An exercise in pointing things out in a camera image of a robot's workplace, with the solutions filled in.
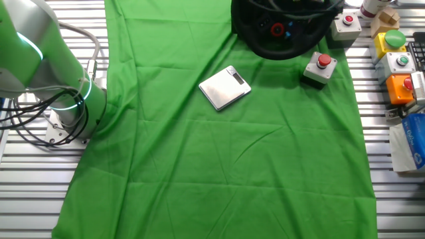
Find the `metal table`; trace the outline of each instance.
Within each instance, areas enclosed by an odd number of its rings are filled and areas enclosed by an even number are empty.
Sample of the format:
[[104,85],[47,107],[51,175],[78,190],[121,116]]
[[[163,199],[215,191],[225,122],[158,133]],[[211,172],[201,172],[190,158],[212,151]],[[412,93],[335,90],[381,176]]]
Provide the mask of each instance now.
[[[103,1],[49,1],[60,21],[95,34],[102,45],[96,82],[106,87],[108,38]],[[415,31],[425,31],[425,9],[399,9],[401,31],[412,41]],[[368,45],[369,23],[346,50],[354,81],[371,176],[377,197],[379,238],[425,238],[425,176],[402,176],[392,171],[389,124],[384,118],[384,100]],[[92,42],[72,31],[62,30],[72,52],[85,66]],[[39,118],[29,125],[44,135],[47,122]],[[82,154],[80,149],[50,151],[25,143],[9,132],[0,163],[0,238],[50,238],[60,208]]]

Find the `green backdrop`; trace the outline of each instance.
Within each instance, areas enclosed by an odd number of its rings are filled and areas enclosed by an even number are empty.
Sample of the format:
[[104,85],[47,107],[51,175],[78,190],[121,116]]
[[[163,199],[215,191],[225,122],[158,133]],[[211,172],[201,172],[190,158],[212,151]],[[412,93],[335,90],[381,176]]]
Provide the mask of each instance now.
[[[377,238],[343,50],[264,60],[230,33],[230,0],[105,0],[108,106],[53,238]],[[299,83],[313,50],[339,63]],[[233,65],[249,95],[199,90]]]

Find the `steering wheel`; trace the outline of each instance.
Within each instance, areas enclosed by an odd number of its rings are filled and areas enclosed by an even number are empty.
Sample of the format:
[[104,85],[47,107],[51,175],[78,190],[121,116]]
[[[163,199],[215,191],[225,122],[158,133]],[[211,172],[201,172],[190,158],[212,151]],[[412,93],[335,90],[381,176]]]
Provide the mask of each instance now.
[[[329,30],[335,14],[323,14],[312,20],[305,20],[304,25],[299,25],[296,34],[290,37],[281,34],[284,25],[288,25],[292,20],[273,13],[259,13],[247,0],[232,0],[232,30],[245,41],[248,47],[258,56],[270,60],[285,60],[306,53],[319,43]],[[264,18],[264,14],[271,20],[267,26],[272,26],[269,31],[259,29],[259,21]]]

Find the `metal slat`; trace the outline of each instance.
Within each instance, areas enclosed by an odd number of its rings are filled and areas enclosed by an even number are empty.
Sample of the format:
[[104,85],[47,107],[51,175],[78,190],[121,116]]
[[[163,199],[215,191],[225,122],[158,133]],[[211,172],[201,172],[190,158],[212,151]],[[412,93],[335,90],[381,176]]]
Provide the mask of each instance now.
[[362,117],[361,123],[363,129],[389,129],[389,124],[386,122],[385,117]]
[[0,199],[64,199],[66,193],[44,193],[44,192],[0,192]]
[[29,191],[29,192],[66,192],[68,185],[0,185],[0,192],[3,191]]
[[0,184],[3,183],[27,183],[64,184],[71,181],[74,171],[2,171],[0,173]]
[[[382,193],[375,192],[375,196],[377,199],[388,199],[388,200],[403,199],[403,202],[405,200],[411,200],[411,199],[425,200],[424,192],[382,192]],[[394,214],[404,214],[404,212],[399,211],[399,212],[395,212]]]
[[369,156],[371,163],[391,163],[391,157],[388,156]]
[[26,239],[26,238],[37,238],[37,239],[50,239],[52,238],[51,232],[1,232],[0,238],[10,239]]
[[8,143],[6,144],[6,148],[4,150],[4,156],[15,156],[19,157],[21,155],[24,156],[81,156],[83,150],[81,149],[66,149],[63,151],[59,150],[50,150],[46,147],[37,147],[28,143]]
[[54,216],[1,216],[0,230],[51,230],[58,222]]
[[393,171],[371,171],[372,183],[425,183],[420,175],[398,174]]
[[77,163],[0,163],[2,169],[75,169]]
[[[108,37],[108,32],[106,28],[97,29],[97,28],[84,28],[84,30],[92,33],[98,38],[106,38]],[[62,34],[62,37],[67,38],[82,38],[83,36],[80,33],[76,33],[74,31],[68,30],[68,29],[61,29],[60,33]]]
[[375,192],[425,192],[425,188],[423,188],[422,185],[417,184],[374,184],[373,190],[375,190]]
[[[47,129],[47,127],[44,129],[44,130],[31,130],[31,133],[33,133],[33,134],[35,134],[35,135],[37,135],[37,136],[41,136],[41,137],[44,137],[45,135],[46,135],[46,129]],[[21,133],[23,134],[23,135],[28,135],[28,133],[27,132],[25,132],[25,131],[21,131]],[[19,135],[15,130],[11,130],[10,132],[9,132],[9,135],[11,136],[11,137],[15,137],[16,135]]]
[[63,200],[0,200],[0,214],[59,214]]
[[91,0],[77,0],[77,1],[70,1],[70,0],[45,0],[53,9],[57,6],[57,5],[68,5],[68,6],[73,6],[73,5],[78,5],[80,7],[80,9],[84,9],[85,5],[91,5],[91,4],[101,4],[103,5],[104,2],[101,0],[97,0],[97,1],[91,1]]
[[356,92],[356,99],[359,104],[381,104],[384,103],[384,96],[382,93],[375,92]]
[[379,239],[424,239],[423,232],[378,233]]
[[363,133],[365,135],[389,135],[389,129],[364,129]]
[[84,5],[51,5],[54,11],[59,10],[105,10],[103,3],[93,3]]
[[[108,39],[98,39],[100,44],[107,44],[108,43]],[[92,43],[93,41],[85,38],[83,36],[81,36],[81,38],[75,38],[75,39],[64,39],[65,43]]]
[[40,128],[47,129],[47,121],[44,120],[43,118],[37,118],[34,121],[28,123],[26,127],[28,129],[40,129]]
[[54,11],[58,20],[62,19],[105,19],[105,10],[78,10],[78,14],[70,10],[56,10]]
[[370,58],[371,52],[368,48],[350,48],[345,49],[347,58]]
[[74,157],[3,157],[1,164],[4,163],[77,163],[79,156]]
[[[91,58],[92,55],[93,55],[92,48],[91,49],[89,49],[89,48],[86,48],[86,49],[84,49],[84,48],[82,48],[82,49],[71,48],[71,52],[75,56],[77,56],[78,58]],[[100,54],[100,56],[109,57],[109,50],[108,49],[101,49],[100,52],[99,52],[99,54]]]
[[371,170],[391,170],[392,169],[392,163],[369,163],[369,168]]
[[350,73],[353,80],[377,80],[375,70],[350,70]]
[[378,215],[380,230],[406,231],[424,229],[425,216],[382,216]]
[[378,200],[377,212],[382,214],[417,214],[425,216],[425,201],[422,200]]
[[389,135],[365,135],[366,143],[389,141]]
[[366,152],[369,155],[390,155],[389,143],[366,143]]
[[359,110],[361,117],[383,117],[385,116],[384,110]]

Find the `red knob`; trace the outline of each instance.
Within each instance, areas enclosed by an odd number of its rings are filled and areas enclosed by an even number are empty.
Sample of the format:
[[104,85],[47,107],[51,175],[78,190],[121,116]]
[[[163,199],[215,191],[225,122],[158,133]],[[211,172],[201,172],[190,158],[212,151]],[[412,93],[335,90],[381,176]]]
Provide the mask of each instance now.
[[351,25],[354,21],[354,18],[352,16],[345,16],[343,19],[343,23],[347,26]]
[[404,79],[403,87],[406,88],[406,90],[413,90],[412,79],[410,77]]
[[274,23],[274,25],[270,29],[270,32],[273,36],[280,37],[285,33],[285,27],[281,23]]
[[332,58],[328,54],[322,54],[319,56],[319,65],[325,68],[328,64],[331,64]]

